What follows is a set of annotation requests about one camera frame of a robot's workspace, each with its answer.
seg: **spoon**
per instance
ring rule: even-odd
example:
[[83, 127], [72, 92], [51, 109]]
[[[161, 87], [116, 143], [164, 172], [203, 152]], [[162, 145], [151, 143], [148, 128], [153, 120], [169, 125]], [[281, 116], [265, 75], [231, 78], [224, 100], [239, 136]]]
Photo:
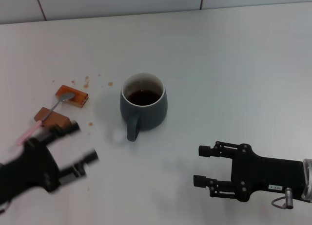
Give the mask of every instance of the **spoon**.
[[71, 92], [68, 92], [68, 93], [64, 93], [62, 94], [61, 96], [58, 97], [58, 102], [54, 105], [54, 107], [52, 107], [49, 112], [41, 119], [41, 120], [38, 120], [34, 126], [32, 126], [30, 129], [28, 129], [22, 136], [20, 136], [19, 139], [17, 139], [16, 141], [16, 145], [17, 146], [21, 146], [24, 141], [29, 138], [41, 125], [42, 123], [44, 122], [44, 120], [51, 114], [51, 112], [58, 106], [58, 104], [60, 102], [63, 102], [63, 101], [67, 101], [67, 100], [70, 100], [72, 99], [73, 97], [75, 97], [75, 94], [74, 93], [71, 93]]

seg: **dark gray mug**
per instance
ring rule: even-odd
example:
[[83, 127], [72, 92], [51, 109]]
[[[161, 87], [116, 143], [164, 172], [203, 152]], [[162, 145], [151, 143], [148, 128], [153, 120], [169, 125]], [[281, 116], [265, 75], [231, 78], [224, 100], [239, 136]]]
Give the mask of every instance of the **dark gray mug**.
[[158, 77], [149, 73], [130, 76], [120, 93], [120, 111], [127, 123], [127, 139], [135, 141], [140, 131], [161, 124], [167, 108], [166, 89]]

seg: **tile grout line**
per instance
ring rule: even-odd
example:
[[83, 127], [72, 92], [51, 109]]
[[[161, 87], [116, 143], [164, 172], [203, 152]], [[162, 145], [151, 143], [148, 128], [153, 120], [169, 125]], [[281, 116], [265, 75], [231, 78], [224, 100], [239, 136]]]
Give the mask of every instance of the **tile grout line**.
[[199, 7], [200, 10], [202, 10], [202, 8], [203, 8], [203, 2], [204, 2], [204, 0], [200, 0], [200, 7]]
[[40, 10], [41, 10], [41, 13], [42, 13], [42, 15], [43, 15], [44, 20], [47, 21], [47, 18], [45, 17], [45, 14], [44, 14], [43, 8], [42, 8], [42, 6], [41, 6], [40, 0], [37, 0], [37, 3], [38, 3], [38, 5], [39, 5], [39, 7], [40, 7]]

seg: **mug rim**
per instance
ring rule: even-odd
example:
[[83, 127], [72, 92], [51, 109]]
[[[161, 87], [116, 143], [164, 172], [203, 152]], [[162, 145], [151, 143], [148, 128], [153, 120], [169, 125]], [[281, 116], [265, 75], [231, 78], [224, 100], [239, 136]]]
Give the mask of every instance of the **mug rim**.
[[[123, 93], [123, 87], [124, 87], [125, 83], [126, 83], [130, 78], [132, 78], [132, 77], [134, 77], [134, 76], [136, 76], [136, 75], [151, 75], [151, 76], [157, 78], [157, 79], [160, 81], [160, 83], [161, 83], [161, 85], [162, 85], [162, 94], [161, 94], [160, 98], [159, 98], [156, 102], [154, 102], [154, 103], [152, 103], [152, 104], [149, 104], [149, 105], [140, 106], [140, 105], [137, 105], [137, 104], [134, 104], [134, 103], [130, 102], [130, 101], [126, 98], [125, 94]], [[159, 78], [158, 78], [157, 76], [155, 76], [154, 74], [151, 74], [151, 73], [136, 73], [136, 74], [133, 74], [133, 75], [128, 76], [127, 79], [123, 82], [122, 87], [121, 87], [121, 94], [122, 94], [123, 98], [124, 98], [128, 103], [130, 103], [130, 104], [133, 105], [133, 106], [136, 106], [136, 107], [149, 107], [149, 106], [152, 106], [152, 105], [156, 104], [157, 102], [159, 102], [159, 101], [163, 98], [163, 96], [164, 96], [164, 94], [165, 94], [165, 85], [164, 85], [164, 83], [162, 83], [161, 79], [159, 79]]]

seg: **wooden block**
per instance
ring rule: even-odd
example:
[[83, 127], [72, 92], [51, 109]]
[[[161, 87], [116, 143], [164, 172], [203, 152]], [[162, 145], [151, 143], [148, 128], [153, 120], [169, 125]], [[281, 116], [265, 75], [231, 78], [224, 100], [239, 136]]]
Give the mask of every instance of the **wooden block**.
[[68, 103], [68, 104], [74, 105], [76, 107], [82, 108], [83, 105], [86, 103], [86, 101], [89, 98], [87, 93], [84, 93], [82, 91], [73, 89], [73, 88], [68, 87], [66, 85], [62, 85], [55, 95], [56, 95], [56, 97], [59, 97], [60, 95], [62, 95], [64, 93], [67, 93], [67, 92], [74, 93], [75, 97], [70, 99], [70, 100], [68, 100], [68, 101], [65, 101], [65, 102]]
[[[50, 109], [42, 107], [40, 111], [35, 115], [35, 120], [41, 120]], [[70, 119], [62, 114], [59, 114], [57, 112], [52, 112], [43, 122], [43, 126], [45, 127], [52, 127], [55, 125], [59, 125], [61, 128], [64, 128], [68, 125], [71, 125], [72, 122]]]

